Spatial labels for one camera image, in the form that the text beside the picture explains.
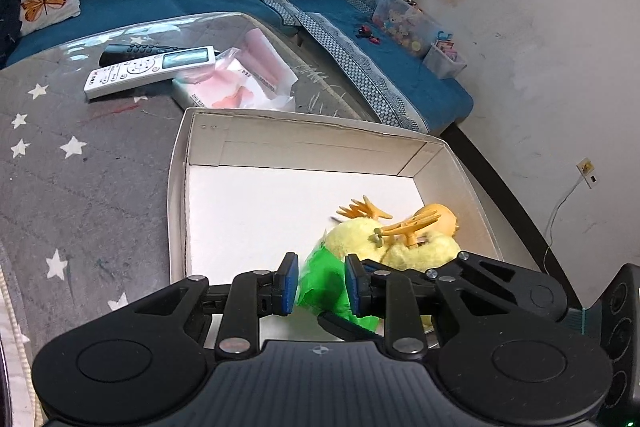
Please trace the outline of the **green toy piece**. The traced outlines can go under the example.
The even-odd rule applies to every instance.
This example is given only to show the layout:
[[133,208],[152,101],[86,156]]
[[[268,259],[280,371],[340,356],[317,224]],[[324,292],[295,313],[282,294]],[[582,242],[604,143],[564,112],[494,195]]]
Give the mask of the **green toy piece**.
[[368,331],[378,328],[377,317],[356,317],[352,313],[345,284],[345,265],[320,245],[307,258],[298,278],[296,305],[313,314],[332,312]]

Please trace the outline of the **orange plush duck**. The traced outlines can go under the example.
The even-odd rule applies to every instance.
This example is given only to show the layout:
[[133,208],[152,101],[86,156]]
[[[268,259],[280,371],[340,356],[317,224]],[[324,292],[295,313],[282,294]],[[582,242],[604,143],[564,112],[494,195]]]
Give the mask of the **orange plush duck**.
[[426,228],[420,231],[421,234],[430,232],[454,237],[459,228],[457,216],[448,207],[437,204],[437,202],[422,207],[414,215],[416,217],[439,215],[439,218],[434,223],[427,225]]

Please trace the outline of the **lace sofa cover cloth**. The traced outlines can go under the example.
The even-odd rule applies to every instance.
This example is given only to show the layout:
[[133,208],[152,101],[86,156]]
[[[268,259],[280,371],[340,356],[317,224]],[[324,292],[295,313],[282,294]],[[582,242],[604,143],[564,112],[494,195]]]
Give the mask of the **lace sofa cover cloth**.
[[332,57],[381,124],[422,133],[431,131],[418,110],[382,69],[325,16],[305,12],[288,0],[260,1],[275,10],[285,25],[306,30]]

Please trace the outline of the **black remote control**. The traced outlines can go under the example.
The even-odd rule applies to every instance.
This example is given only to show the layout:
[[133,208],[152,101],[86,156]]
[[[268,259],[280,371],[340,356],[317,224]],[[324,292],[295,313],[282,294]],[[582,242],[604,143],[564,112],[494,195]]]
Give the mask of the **black remote control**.
[[114,64],[137,60],[137,58],[181,51],[178,46],[156,46],[155,44],[115,43],[109,44],[99,58],[99,66],[107,67]]

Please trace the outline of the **clear plastic toy bin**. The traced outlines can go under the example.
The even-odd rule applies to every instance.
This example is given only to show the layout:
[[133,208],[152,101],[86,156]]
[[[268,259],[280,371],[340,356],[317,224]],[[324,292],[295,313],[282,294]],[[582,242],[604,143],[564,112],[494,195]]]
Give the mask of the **clear plastic toy bin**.
[[441,23],[406,0],[378,0],[372,22],[410,55],[423,58],[440,34]]

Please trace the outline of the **pink plastic bag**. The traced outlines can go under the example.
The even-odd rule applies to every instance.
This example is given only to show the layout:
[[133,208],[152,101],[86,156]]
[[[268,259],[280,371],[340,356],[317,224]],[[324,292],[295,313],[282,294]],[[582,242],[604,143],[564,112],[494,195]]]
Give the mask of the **pink plastic bag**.
[[265,34],[255,28],[212,65],[179,72],[171,96],[183,108],[295,109],[297,76]]

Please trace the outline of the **cardboard shoe box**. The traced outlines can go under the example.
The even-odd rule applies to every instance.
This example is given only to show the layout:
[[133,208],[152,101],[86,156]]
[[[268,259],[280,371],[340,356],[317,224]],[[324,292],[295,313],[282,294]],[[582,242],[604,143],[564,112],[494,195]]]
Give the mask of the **cardboard shoe box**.
[[438,202],[466,251],[499,258],[486,213],[451,148],[371,121],[258,109],[189,108],[168,171],[169,276],[223,284],[306,259],[336,210],[369,199],[394,220]]

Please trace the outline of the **small clear toy box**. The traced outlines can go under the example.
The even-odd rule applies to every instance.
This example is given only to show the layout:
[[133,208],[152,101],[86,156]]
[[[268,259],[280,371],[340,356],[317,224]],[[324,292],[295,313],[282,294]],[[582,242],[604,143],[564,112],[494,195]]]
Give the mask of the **small clear toy box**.
[[437,40],[427,51],[423,65],[438,79],[456,78],[468,63],[450,40]]

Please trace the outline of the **yellow plush chick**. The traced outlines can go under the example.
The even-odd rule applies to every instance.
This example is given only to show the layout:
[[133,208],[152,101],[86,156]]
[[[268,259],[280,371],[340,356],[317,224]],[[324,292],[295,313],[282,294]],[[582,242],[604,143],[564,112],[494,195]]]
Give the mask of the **yellow plush chick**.
[[430,232],[420,233],[438,218],[439,215],[413,215],[394,225],[377,229],[378,236],[388,240],[386,254],[381,260],[382,265],[399,271],[411,269],[426,272],[454,260],[461,251],[454,237]]
[[366,195],[362,199],[353,198],[348,206],[341,206],[336,213],[343,220],[323,235],[320,245],[340,260],[355,254],[360,260],[380,262],[386,254],[388,240],[378,236],[376,230],[382,228],[383,220],[393,216],[375,206]]

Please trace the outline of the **white remote control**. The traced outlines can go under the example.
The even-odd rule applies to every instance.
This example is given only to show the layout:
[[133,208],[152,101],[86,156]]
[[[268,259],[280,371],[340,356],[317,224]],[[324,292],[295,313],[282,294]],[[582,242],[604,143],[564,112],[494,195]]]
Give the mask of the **white remote control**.
[[202,46],[135,58],[127,62],[102,67],[90,72],[84,92],[89,101],[120,91],[171,80],[179,72],[212,66],[216,52],[212,46]]

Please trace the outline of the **dark blue backpack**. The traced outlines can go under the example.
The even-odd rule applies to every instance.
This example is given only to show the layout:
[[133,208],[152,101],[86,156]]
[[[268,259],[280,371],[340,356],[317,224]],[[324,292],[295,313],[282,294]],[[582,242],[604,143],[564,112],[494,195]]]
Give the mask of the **dark blue backpack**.
[[0,0],[0,67],[6,66],[21,40],[21,0]]

